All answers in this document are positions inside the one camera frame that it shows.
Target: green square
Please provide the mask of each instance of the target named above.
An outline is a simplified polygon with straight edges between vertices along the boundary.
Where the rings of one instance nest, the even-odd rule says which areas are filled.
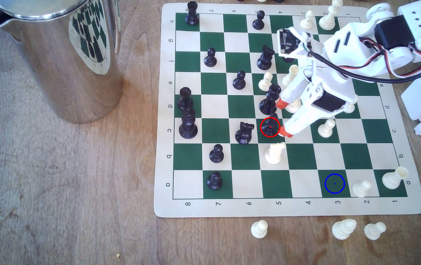
[[[230,129],[228,119],[202,119],[202,142],[229,143]]]
[[[186,18],[187,13],[176,13],[176,30],[183,30],[183,31],[199,31],[199,23],[196,25],[189,25],[184,20]]]
[[[192,109],[196,112],[196,118],[201,118],[201,95],[191,95],[191,99],[193,102]],[[175,95],[175,118],[182,118],[183,117],[183,111],[180,110],[176,104],[179,100],[179,95]]]
[[[224,32],[248,32],[246,15],[224,14]]]
[[[286,145],[290,169],[317,169],[315,151],[311,143],[292,143]]]
[[[202,144],[175,143],[172,159],[174,170],[202,170]]]
[[[258,145],[254,143],[233,143],[231,148],[231,169],[259,169]]]
[[[368,143],[392,143],[392,135],[387,120],[362,120],[364,134]]]
[[[255,118],[254,105],[253,96],[228,95],[228,116],[229,118]]]
[[[318,127],[322,124],[325,124],[325,122],[326,119],[319,119],[310,125],[310,129],[312,130],[313,143],[339,143],[338,130],[336,126],[333,127],[333,134],[331,134],[331,136],[328,138],[322,137],[318,133]]]
[[[352,79],[355,93],[358,96],[380,96],[377,83],[368,83],[357,79]]]
[[[317,21],[317,29],[319,35],[333,35],[339,30],[339,24],[338,24],[338,17],[335,17],[335,27],[332,30],[324,30],[321,28],[318,23],[320,21],[321,16],[316,16],[315,20]]]
[[[251,73],[251,63],[248,52],[225,52],[227,73],[238,73],[245,71]]]
[[[199,51],[177,51],[175,72],[200,72],[201,53]]]
[[[264,45],[272,50],[272,35],[263,33],[248,33],[249,52],[261,52]]]
[[[407,197],[407,190],[405,189],[405,181],[401,180],[400,185],[391,190],[384,186],[382,183],[382,177],[385,173],[394,172],[394,169],[381,169],[381,170],[374,170],[374,176],[376,178],[377,189],[379,190],[380,197]]]
[[[262,170],[263,198],[292,198],[288,170]]]
[[[271,33],[277,33],[281,28],[290,28],[294,26],[291,15],[270,15]]]
[[[323,198],[350,198],[351,197],[351,194],[349,192],[348,178],[346,178],[346,171],[344,170],[319,170],[318,177],[320,179],[321,196]]]
[[[213,47],[215,51],[225,51],[223,32],[201,32],[201,51]]]
[[[215,172],[213,170],[202,171],[202,185],[204,199],[233,199],[233,188],[231,184],[231,170],[219,171],[222,177],[222,187],[218,190],[211,190],[207,186],[207,179]]]
[[[367,144],[342,143],[341,152],[346,169],[372,169]]]
[[[201,73],[202,95],[226,95],[227,75],[225,73]]]

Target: black chess piece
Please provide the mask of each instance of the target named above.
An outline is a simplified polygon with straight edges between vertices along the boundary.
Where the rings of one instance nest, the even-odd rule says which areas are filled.
[[[176,105],[180,110],[194,106],[194,102],[191,99],[191,90],[188,87],[183,87],[179,90],[179,99]]]
[[[245,82],[245,72],[244,71],[239,71],[237,73],[237,78],[235,78],[233,80],[233,87],[237,90],[242,90],[243,88],[245,88],[246,82]]]
[[[222,175],[219,172],[213,172],[212,175],[207,179],[207,187],[211,190],[218,190],[222,187]]]
[[[268,70],[269,68],[271,68],[271,60],[272,60],[272,56],[274,55],[274,51],[264,45],[263,46],[263,53],[261,54],[261,57],[258,59],[258,62],[256,62],[256,65],[258,66],[259,69],[261,70]]]
[[[208,67],[214,67],[217,64],[214,48],[211,47],[207,50],[207,56],[204,58],[204,64]]]
[[[197,15],[197,3],[191,1],[187,3],[187,15],[184,19],[189,25],[197,25],[199,23],[199,16]]]
[[[251,130],[255,128],[254,124],[240,122],[240,129],[235,134],[235,140],[239,144],[247,144],[251,141]]]
[[[185,139],[192,139],[197,135],[196,112],[192,108],[186,108],[183,110],[183,122],[179,126],[179,135]]]
[[[263,18],[265,18],[265,12],[263,10],[258,11],[256,14],[257,19],[253,21],[253,28],[256,30],[262,30],[265,27],[265,23],[263,22]]]
[[[216,144],[209,154],[209,159],[214,163],[220,163],[224,159],[224,148],[220,144]]]
[[[277,84],[269,86],[269,90],[266,93],[266,98],[261,100],[259,103],[259,110],[264,115],[271,115],[276,112],[276,100],[279,98],[281,93],[281,87]]]

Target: white pawn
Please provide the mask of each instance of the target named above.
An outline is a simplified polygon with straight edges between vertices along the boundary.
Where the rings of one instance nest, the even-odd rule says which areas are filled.
[[[325,124],[322,124],[318,127],[318,133],[320,136],[328,138],[333,133],[333,127],[335,127],[335,120],[328,119]]]
[[[282,150],[286,147],[283,142],[273,143],[265,152],[265,159],[269,164],[277,164],[281,160]]]
[[[367,191],[372,187],[370,181],[365,180],[363,182],[358,182],[353,185],[353,193],[358,198],[364,198],[367,195]]]
[[[395,190],[398,186],[400,186],[402,179],[406,179],[407,177],[408,170],[403,166],[399,166],[395,172],[385,173],[382,177],[382,183],[386,188]]]
[[[251,234],[255,238],[264,238],[268,232],[268,223],[265,220],[254,222],[251,226]]]
[[[312,27],[312,18],[315,15],[315,13],[312,10],[308,10],[305,14],[305,19],[302,19],[300,21],[300,26],[303,29],[310,29]]]
[[[331,227],[331,232],[337,239],[344,240],[349,237],[349,235],[355,230],[355,228],[356,228],[356,220],[345,219],[345,220],[336,222]]]
[[[266,72],[261,81],[258,83],[259,89],[261,89],[262,91],[269,91],[269,86],[272,85],[271,80],[272,74]]]
[[[370,240],[377,240],[380,237],[380,234],[385,232],[386,226],[383,222],[378,222],[377,224],[367,224],[364,227],[364,234]]]

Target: white chess piece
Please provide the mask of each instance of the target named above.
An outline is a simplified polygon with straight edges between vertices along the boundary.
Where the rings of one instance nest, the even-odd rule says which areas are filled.
[[[395,190],[398,186],[400,186],[402,179],[406,179],[407,177],[408,170],[403,166],[399,166],[395,172],[385,173],[382,177],[382,183],[388,189]]]
[[[300,21],[300,26],[303,29],[310,29],[312,27],[312,18],[315,15],[315,13],[312,10],[308,10],[305,14],[305,19],[302,19]]]
[[[320,18],[318,25],[324,30],[332,30],[335,27],[335,15],[339,8],[343,6],[343,0],[333,0],[328,8],[328,14]]]
[[[353,193],[358,198],[364,198],[367,195],[367,191],[372,187],[370,181],[365,180],[362,182],[355,183],[353,185]]]
[[[331,227],[331,232],[337,239],[344,240],[349,237],[349,235],[355,230],[355,228],[356,228],[356,220],[345,219],[345,220],[336,222]]]
[[[277,164],[281,160],[282,150],[286,147],[283,142],[273,143],[265,152],[265,159],[269,164]]]
[[[328,138],[333,133],[333,127],[335,127],[336,123],[334,119],[328,119],[325,124],[322,124],[318,127],[318,133],[320,136]]]
[[[272,74],[266,72],[261,81],[258,83],[259,89],[262,91],[269,91],[269,86],[271,85]]]
[[[364,227],[364,234],[370,240],[377,240],[380,237],[380,234],[385,232],[386,226],[383,222],[378,222],[377,224],[367,224]]]
[[[268,232],[268,223],[265,220],[254,222],[251,226],[251,234],[255,238],[264,238]]]

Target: black pawn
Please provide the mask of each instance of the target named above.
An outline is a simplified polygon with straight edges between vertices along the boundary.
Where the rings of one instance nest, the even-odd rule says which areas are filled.
[[[233,80],[232,83],[233,87],[237,90],[242,90],[245,88],[246,82],[245,82],[245,72],[239,71],[237,73],[237,78]]]
[[[263,18],[265,18],[265,12],[263,10],[258,11],[256,14],[257,19],[253,21],[253,28],[256,30],[262,30],[265,27]]]
[[[212,175],[207,179],[207,187],[211,190],[218,190],[222,187],[223,181],[222,176],[219,172],[213,172]]]
[[[281,87],[277,84],[269,86],[269,91],[266,93],[266,99],[261,100],[259,103],[259,110],[264,115],[271,115],[276,112],[276,100],[281,93]]]
[[[189,25],[197,25],[199,23],[199,16],[197,15],[197,3],[191,1],[187,3],[187,15],[184,19]]]
[[[196,112],[192,108],[183,110],[181,121],[183,123],[179,126],[179,135],[185,139],[194,138],[197,135]]]
[[[251,130],[255,128],[254,124],[240,122],[240,129],[235,134],[235,140],[239,144],[247,144],[251,141]]]
[[[214,48],[209,48],[207,50],[207,56],[204,58],[204,64],[208,67],[214,67],[217,64],[217,58],[215,58]]]
[[[210,152],[209,158],[214,163],[220,163],[224,159],[224,148],[220,144],[216,144]]]
[[[191,90],[188,87],[183,87],[179,90],[179,99],[177,106],[180,110],[185,108],[192,108],[194,102],[191,99]]]

